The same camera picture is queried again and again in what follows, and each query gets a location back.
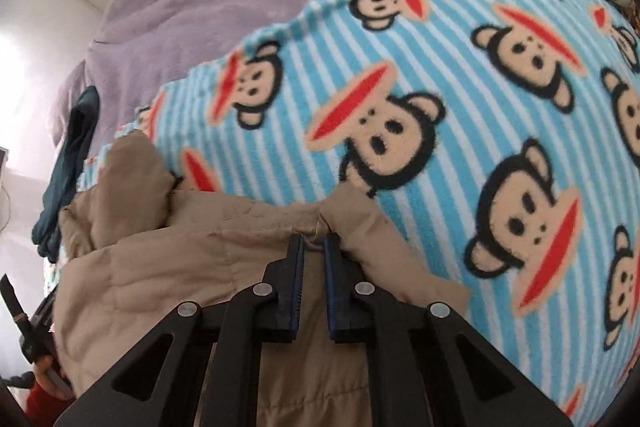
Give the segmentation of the red sleeve forearm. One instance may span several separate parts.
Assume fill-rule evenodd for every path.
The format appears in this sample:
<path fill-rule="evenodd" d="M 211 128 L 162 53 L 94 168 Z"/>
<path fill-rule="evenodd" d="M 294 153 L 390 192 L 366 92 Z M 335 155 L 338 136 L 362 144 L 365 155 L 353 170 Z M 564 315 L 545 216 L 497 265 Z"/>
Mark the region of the red sleeve forearm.
<path fill-rule="evenodd" d="M 26 399 L 25 415 L 35 427 L 53 427 L 58 418 L 75 402 L 61 400 L 35 383 Z"/>

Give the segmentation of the person's left hand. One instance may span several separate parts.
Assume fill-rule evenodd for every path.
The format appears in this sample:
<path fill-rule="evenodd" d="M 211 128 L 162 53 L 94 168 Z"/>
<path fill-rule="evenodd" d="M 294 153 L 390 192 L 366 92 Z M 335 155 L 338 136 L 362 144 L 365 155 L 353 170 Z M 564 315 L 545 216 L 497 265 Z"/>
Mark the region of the person's left hand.
<path fill-rule="evenodd" d="M 60 372 L 55 371 L 54 362 L 50 355 L 37 359 L 32 365 L 36 383 L 49 395 L 60 400 L 74 399 L 73 390 L 66 384 Z"/>

